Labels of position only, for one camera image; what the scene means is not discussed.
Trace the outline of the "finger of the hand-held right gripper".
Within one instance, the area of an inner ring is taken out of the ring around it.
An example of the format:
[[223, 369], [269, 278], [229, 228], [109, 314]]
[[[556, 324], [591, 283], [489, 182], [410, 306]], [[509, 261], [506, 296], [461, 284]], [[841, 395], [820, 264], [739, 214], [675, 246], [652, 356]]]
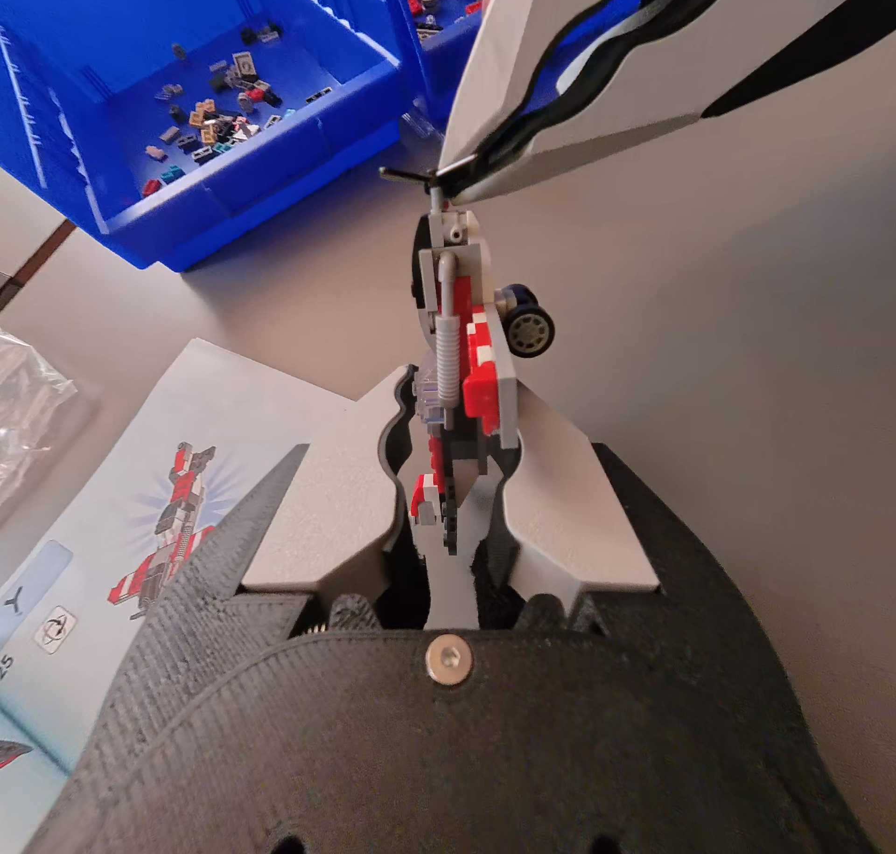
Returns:
[[509, 194], [700, 120], [845, 0], [642, 0], [566, 69], [556, 96], [448, 169], [448, 199]]
[[557, 80], [599, 37], [626, 20], [626, 0], [484, 0], [454, 98], [438, 169], [474, 154], [518, 114], [557, 94]]

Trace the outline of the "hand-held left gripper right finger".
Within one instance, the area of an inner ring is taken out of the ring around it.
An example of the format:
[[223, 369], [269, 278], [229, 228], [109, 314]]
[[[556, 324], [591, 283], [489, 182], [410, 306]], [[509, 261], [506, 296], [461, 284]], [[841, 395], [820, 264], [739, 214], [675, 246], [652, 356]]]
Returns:
[[476, 612], [517, 617], [553, 596], [653, 593], [660, 580], [588, 437], [517, 384], [518, 446], [490, 447], [476, 481]]

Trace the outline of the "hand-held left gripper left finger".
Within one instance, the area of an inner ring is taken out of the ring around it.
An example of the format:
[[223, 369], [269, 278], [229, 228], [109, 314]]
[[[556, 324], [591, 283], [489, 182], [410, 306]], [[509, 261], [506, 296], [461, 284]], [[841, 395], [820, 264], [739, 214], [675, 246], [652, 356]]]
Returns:
[[308, 445], [242, 579], [248, 591], [378, 599], [388, 589], [414, 376], [414, 365], [398, 367]]

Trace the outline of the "red grey brick plane model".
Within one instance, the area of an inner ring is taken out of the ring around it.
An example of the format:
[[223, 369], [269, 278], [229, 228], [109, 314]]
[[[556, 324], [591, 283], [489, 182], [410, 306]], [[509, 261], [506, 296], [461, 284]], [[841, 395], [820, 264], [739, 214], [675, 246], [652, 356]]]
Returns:
[[427, 428], [430, 471], [409, 502], [416, 525], [442, 526], [456, 556], [462, 497], [455, 464], [487, 472], [493, 452], [520, 447], [514, 359], [542, 355], [555, 325], [531, 288], [494, 287], [491, 258], [475, 214], [457, 210], [435, 184], [413, 242], [411, 294], [430, 356], [414, 376], [417, 414]]

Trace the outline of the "black brick lever piece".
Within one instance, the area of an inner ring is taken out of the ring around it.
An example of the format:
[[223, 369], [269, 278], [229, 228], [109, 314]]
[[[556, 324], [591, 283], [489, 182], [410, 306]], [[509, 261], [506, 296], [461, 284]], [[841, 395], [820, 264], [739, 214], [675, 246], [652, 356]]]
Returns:
[[419, 173], [407, 169], [380, 166], [378, 175], [384, 181], [422, 186], [427, 193], [430, 193], [434, 188], [442, 188], [442, 181], [433, 171]]

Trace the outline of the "grey desk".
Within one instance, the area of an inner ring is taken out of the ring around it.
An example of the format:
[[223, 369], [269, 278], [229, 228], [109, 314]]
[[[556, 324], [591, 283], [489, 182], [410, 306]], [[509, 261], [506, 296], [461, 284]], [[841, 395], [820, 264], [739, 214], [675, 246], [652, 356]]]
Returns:
[[[891, 149], [873, 126], [765, 150], [744, 121], [478, 208], [500, 285], [553, 315], [525, 383], [721, 562], [835, 781], [894, 852]], [[2, 530], [2, 579], [200, 337], [359, 399], [425, 347], [420, 191], [368, 163], [184, 275], [76, 232], [3, 313], [96, 412]]]

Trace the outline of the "blue plastic bin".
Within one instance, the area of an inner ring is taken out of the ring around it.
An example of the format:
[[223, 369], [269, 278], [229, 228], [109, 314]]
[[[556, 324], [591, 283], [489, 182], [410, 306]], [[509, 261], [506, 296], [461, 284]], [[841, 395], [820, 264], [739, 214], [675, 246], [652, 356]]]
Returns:
[[[399, 140], [413, 98], [400, 0], [2, 0], [2, 168], [132, 266], [177, 273]], [[128, 104], [171, 60], [257, 15], [341, 87], [140, 198]]]
[[[609, 0], [602, 9], [568, 32], [540, 73], [534, 94], [525, 106], [524, 112], [531, 112], [552, 100], [556, 83], [578, 56], [601, 35], [632, 17], [641, 6], [642, 0]], [[423, 91], [415, 97], [426, 99], [431, 118], [441, 127], [445, 126], [451, 112], [456, 90], [480, 27], [482, 14], [483, 11], [478, 20], [469, 19], [465, 23], [421, 40], [409, 10], [409, 24], [412, 24], [418, 40], [424, 78]]]

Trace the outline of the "clear plastic sheet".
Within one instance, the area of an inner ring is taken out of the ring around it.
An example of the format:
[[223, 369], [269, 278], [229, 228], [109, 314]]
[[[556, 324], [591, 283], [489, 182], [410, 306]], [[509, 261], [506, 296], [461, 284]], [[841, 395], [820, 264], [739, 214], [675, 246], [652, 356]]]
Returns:
[[423, 97], [415, 97], [411, 106], [399, 118], [400, 127], [418, 140], [437, 143], [444, 141], [444, 131], [430, 116], [428, 104]]

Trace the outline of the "instruction booklet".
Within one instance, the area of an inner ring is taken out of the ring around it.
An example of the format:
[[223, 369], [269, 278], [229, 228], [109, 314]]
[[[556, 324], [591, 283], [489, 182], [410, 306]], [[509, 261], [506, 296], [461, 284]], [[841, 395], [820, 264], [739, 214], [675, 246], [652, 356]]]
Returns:
[[21, 852], [150, 608], [230, 510], [348, 406], [195, 339], [2, 586], [1, 849]]

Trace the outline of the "clear plastic bag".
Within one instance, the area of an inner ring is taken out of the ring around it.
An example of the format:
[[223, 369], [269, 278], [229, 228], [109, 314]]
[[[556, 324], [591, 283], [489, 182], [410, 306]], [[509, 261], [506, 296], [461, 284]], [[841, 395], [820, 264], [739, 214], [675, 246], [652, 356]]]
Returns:
[[1, 332], [1, 513], [6, 519], [31, 475], [49, 456], [69, 402], [71, 378], [32, 345]]

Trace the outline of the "pile of small brick pieces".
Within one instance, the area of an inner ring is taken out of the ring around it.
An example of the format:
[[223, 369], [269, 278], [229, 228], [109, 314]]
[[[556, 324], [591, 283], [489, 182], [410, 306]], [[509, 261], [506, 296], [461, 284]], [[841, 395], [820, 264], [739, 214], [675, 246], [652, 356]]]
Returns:
[[339, 79], [285, 25], [257, 15], [171, 60], [128, 104], [140, 198], [226, 156], [252, 137], [328, 96]]

